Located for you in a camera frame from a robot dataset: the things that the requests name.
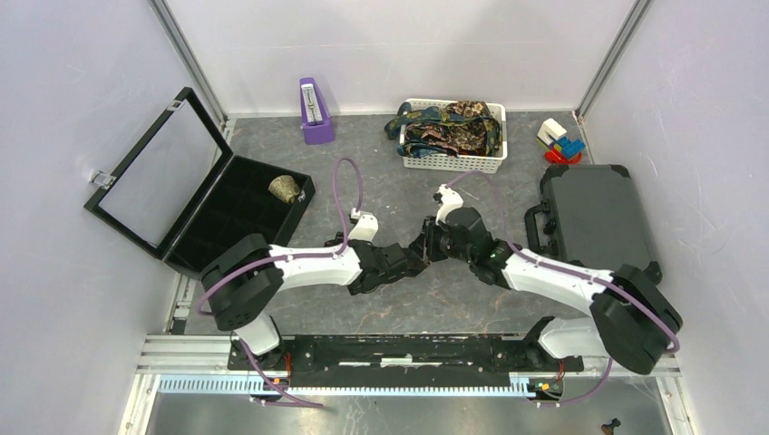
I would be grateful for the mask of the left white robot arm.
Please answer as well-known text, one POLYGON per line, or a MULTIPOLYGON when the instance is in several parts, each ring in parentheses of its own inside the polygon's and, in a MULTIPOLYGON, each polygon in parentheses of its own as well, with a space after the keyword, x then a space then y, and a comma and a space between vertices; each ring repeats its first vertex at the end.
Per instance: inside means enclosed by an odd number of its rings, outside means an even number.
POLYGON ((205 289, 196 308, 211 315, 219 330, 233 332, 263 369, 278 367, 285 345, 269 302, 281 291, 338 285, 351 295, 418 276, 427 267, 419 251, 397 243, 376 246, 353 239, 335 246, 288 248, 269 245, 260 234, 241 239, 201 273, 205 289))

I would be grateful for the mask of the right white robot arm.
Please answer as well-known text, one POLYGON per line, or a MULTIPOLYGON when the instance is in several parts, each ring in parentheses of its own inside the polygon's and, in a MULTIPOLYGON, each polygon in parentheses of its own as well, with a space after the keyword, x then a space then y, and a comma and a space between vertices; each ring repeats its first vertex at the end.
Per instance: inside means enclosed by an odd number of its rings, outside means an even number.
POLYGON ((475 208, 427 217, 410 250, 426 264, 454 259, 483 283, 528 292, 584 315, 551 320, 523 346, 526 363, 546 370, 566 356, 606 356, 649 374, 666 353, 680 348, 683 319, 646 274, 635 266, 589 269, 535 254, 496 238, 475 208))

